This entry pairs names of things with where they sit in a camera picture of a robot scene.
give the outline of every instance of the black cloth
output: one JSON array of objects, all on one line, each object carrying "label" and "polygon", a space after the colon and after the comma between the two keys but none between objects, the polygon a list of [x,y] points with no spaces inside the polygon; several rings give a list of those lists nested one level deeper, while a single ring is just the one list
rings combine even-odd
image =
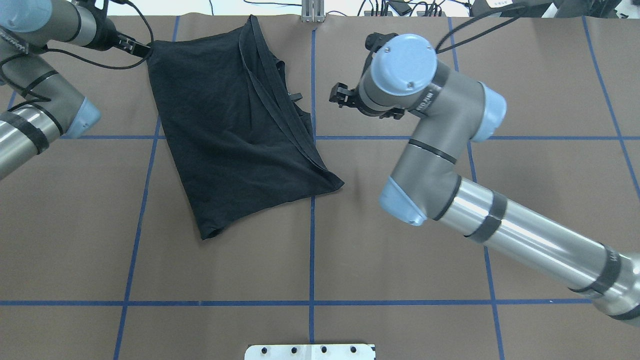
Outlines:
[{"label": "black cloth", "polygon": [[154,42],[148,71],[202,239],[256,211],[338,190],[253,15],[229,33]]}]

